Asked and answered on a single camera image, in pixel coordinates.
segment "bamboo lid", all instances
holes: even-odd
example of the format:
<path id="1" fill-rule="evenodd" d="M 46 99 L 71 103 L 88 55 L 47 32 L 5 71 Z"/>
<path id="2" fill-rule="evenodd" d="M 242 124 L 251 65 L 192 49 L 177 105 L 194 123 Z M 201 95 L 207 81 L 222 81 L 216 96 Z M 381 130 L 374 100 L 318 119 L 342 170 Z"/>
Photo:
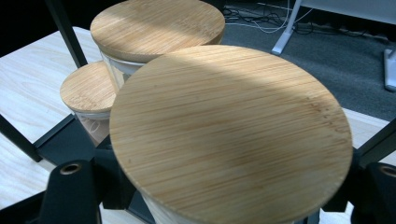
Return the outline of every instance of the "bamboo lid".
<path id="1" fill-rule="evenodd" d="M 110 136 L 133 184 L 198 223 L 286 223 L 325 204 L 352 157 L 329 91 L 274 55 L 230 46 L 165 54 L 116 97 Z"/>
<path id="2" fill-rule="evenodd" d="M 61 97 L 75 112 L 109 112 L 116 93 L 106 64 L 103 61 L 89 63 L 70 74 L 62 84 Z"/>
<path id="3" fill-rule="evenodd" d="M 224 17 L 198 0 L 129 0 L 109 7 L 91 24 L 99 49 L 114 58 L 147 63 L 167 52 L 218 44 Z"/>

